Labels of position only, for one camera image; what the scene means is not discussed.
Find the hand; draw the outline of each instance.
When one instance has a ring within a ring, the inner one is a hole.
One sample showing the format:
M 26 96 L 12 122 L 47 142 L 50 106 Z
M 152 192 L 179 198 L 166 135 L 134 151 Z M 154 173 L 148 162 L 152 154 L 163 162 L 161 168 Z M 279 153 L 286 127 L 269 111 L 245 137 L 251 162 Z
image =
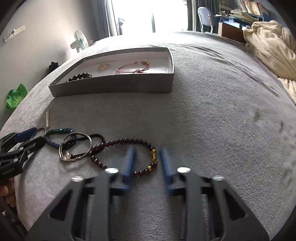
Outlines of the hand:
M 13 178 L 9 179 L 9 183 L 6 186 L 0 186 L 0 196 L 5 197 L 7 204 L 10 204 L 11 207 L 15 207 L 17 205 Z

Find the metal screw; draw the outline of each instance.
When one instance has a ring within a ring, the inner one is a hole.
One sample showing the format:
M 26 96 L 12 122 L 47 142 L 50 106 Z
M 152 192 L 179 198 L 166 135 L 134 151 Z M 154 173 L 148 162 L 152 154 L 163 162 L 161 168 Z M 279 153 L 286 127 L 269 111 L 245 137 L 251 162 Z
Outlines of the metal screw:
M 71 178 L 72 182 L 76 182 L 76 183 L 80 183 L 84 180 L 84 178 L 82 176 L 74 176 Z
M 118 169 L 116 167 L 110 167 L 110 168 L 105 169 L 105 172 L 108 174 L 118 173 Z
M 225 177 L 222 177 L 221 175 L 215 175 L 213 176 L 213 180 L 220 182 L 220 181 L 224 181 Z
M 191 169 L 189 167 L 179 167 L 177 169 L 177 172 L 179 173 L 189 173 L 191 171 Z

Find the green plastic bag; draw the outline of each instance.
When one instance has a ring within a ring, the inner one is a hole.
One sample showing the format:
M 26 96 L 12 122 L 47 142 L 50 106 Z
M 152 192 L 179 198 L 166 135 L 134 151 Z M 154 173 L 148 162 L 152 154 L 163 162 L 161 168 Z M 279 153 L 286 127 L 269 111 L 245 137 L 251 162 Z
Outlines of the green plastic bag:
M 26 97 L 28 91 L 23 84 L 20 84 L 17 90 L 9 91 L 6 100 L 6 108 L 15 111 L 20 102 Z

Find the bed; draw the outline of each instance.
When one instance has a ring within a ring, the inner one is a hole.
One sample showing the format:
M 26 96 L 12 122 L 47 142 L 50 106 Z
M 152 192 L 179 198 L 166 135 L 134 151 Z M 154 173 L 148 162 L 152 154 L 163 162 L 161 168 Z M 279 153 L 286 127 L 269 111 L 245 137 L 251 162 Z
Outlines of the bed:
M 132 47 L 164 46 L 175 63 L 173 91 L 103 93 L 53 98 L 48 85 L 83 57 Z M 1 136 L 33 126 L 100 133 L 106 140 L 142 138 L 167 147 L 175 165 L 206 177 L 220 174 L 273 238 L 296 205 L 296 111 L 277 77 L 244 45 L 199 32 L 117 36 L 102 39 L 46 76 L 26 96 Z M 63 136 L 53 137 L 61 141 Z M 73 153 L 81 153 L 79 143 Z M 126 147 L 98 154 L 108 166 Z M 149 164 L 137 147 L 136 170 Z M 100 175 L 89 158 L 62 163 L 46 145 L 15 178 L 17 207 L 27 229 L 74 175 Z M 115 201 L 115 239 L 178 240 L 178 198 L 168 197 L 162 168 L 134 180 L 127 197 Z

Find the cream blanket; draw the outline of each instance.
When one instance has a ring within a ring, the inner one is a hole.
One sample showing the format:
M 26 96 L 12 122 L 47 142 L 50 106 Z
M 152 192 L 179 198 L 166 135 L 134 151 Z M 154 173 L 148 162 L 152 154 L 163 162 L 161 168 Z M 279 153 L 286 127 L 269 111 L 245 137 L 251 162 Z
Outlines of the cream blanket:
M 296 41 L 278 22 L 254 22 L 243 32 L 246 48 L 267 65 L 296 104 Z

